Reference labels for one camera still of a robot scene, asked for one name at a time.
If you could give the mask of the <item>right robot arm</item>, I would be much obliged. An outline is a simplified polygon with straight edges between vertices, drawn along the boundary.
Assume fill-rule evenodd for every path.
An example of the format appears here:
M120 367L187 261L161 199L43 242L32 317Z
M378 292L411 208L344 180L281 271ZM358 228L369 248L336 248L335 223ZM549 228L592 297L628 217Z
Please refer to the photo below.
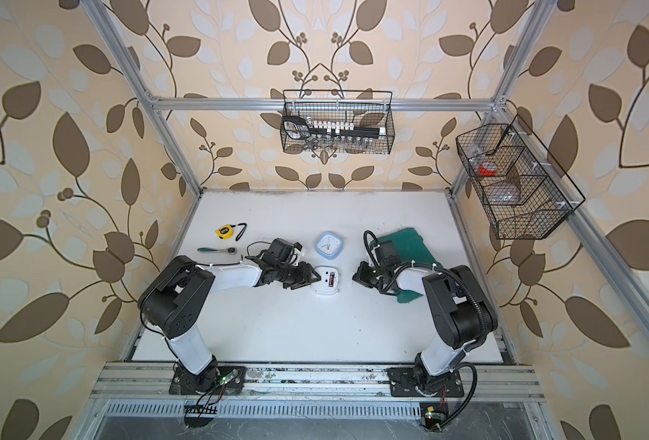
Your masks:
M498 328L497 313L471 269L443 266L413 229L384 238L367 230L363 241L368 261L359 264L354 282L386 296L412 292L427 300L436 335L416 355L408 385L421 395L438 394Z

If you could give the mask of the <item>black handled scissors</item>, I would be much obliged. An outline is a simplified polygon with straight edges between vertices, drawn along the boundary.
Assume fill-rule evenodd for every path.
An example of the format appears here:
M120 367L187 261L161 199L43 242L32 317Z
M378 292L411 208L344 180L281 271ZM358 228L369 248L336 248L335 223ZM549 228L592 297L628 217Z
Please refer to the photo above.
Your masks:
M318 126L311 117L284 115L281 119L281 130L292 140L306 140L323 136L326 129Z

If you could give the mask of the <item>clear plastic bag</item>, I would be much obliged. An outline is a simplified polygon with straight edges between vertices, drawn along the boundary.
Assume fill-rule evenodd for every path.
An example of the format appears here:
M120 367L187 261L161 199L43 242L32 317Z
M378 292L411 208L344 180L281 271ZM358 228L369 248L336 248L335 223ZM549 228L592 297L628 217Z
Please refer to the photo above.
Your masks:
M521 190L518 183L498 181L484 189L484 200L489 205L516 206L521 202Z

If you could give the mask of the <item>light blue alarm clock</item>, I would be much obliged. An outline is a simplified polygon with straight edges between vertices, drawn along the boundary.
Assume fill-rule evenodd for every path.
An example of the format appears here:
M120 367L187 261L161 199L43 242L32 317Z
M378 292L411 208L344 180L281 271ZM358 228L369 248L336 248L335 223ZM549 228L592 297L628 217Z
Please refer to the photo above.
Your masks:
M332 232L325 232L315 244L315 251L326 260L335 260L343 249L344 241Z

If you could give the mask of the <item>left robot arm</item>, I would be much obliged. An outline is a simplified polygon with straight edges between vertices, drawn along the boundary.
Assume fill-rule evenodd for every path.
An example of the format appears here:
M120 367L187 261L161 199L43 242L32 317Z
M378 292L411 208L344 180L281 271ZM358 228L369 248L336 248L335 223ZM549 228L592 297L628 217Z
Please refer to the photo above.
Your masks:
M226 265L201 265L185 256L174 258L139 298L139 313L159 328L179 365L192 376L201 376L216 366L197 327L203 306L212 292L258 288L279 282L297 290L322 280L304 261L269 264L246 258Z

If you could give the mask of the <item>green plastic case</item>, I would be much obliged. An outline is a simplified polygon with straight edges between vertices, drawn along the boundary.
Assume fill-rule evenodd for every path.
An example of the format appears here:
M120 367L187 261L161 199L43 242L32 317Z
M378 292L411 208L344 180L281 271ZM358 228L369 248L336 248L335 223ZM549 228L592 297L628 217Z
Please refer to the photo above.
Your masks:
M432 252L427 249L423 238L412 227L400 229L386 236L376 236L370 231L366 232L364 234L364 242L366 252L368 253L372 265L379 265L375 255L375 246L379 244L379 242L387 240L393 242L396 251L398 251L399 256L401 256L401 263L415 260L418 263L430 265L435 263L438 266L441 265L441 263L434 258Z

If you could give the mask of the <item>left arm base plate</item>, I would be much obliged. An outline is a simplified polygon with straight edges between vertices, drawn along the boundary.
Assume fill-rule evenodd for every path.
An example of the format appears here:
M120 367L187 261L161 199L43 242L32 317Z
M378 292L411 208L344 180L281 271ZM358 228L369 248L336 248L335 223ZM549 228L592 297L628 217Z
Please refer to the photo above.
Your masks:
M169 394L203 395L224 391L226 394L240 393L245 385L247 369L236 367L208 367L200 374L192 374L183 365L174 368Z

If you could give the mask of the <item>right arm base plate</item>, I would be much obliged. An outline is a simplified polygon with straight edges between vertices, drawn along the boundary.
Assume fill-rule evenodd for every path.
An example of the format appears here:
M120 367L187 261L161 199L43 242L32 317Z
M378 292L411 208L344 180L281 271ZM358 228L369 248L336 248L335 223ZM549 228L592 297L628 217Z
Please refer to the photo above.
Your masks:
M422 368L389 368L388 380L393 397L461 398L465 390L458 371L430 376Z

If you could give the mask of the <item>socket bit rail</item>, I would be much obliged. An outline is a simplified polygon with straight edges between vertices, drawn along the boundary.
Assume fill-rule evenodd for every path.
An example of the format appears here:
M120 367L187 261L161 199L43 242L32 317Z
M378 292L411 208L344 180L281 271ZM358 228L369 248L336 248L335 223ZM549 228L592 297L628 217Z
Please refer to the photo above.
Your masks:
M332 122L332 121L317 121L318 126L323 126L326 129L324 136L329 137L345 137L345 138L361 138L361 139L384 139L388 135L388 131L384 126L376 128L375 126L356 126L354 123L346 122Z

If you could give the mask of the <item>aluminium front rail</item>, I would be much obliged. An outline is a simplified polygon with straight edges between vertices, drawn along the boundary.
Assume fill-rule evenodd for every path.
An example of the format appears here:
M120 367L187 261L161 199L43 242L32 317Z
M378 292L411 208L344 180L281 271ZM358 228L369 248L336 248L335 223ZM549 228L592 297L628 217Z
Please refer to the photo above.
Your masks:
M460 370L438 394L421 394L410 379L390 379L386 364L244 363L227 384L226 397L307 401L461 401L470 392L473 373ZM531 367L478 365L473 400L479 403L545 403ZM171 362L111 362L104 366L91 396L95 399L179 399L199 397L176 378Z

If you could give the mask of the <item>teal handled ratchet tool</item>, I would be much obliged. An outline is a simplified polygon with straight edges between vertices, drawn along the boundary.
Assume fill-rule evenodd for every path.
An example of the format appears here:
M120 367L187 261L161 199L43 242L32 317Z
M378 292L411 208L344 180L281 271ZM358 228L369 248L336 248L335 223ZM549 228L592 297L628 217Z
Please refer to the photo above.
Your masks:
M223 249L217 249L216 247L198 247L197 251L205 254L225 253L228 255L236 255L237 253L235 247L224 247Z

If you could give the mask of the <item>yellow tape measure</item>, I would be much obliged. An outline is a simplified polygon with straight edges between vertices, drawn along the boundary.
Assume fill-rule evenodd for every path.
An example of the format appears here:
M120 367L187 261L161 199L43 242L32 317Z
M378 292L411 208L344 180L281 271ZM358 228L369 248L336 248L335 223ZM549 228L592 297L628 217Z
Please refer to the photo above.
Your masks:
M216 229L215 233L218 238L226 240L229 238L234 238L234 240L239 241L242 236L244 236L247 230L247 223L238 223L238 224L228 224L223 225Z

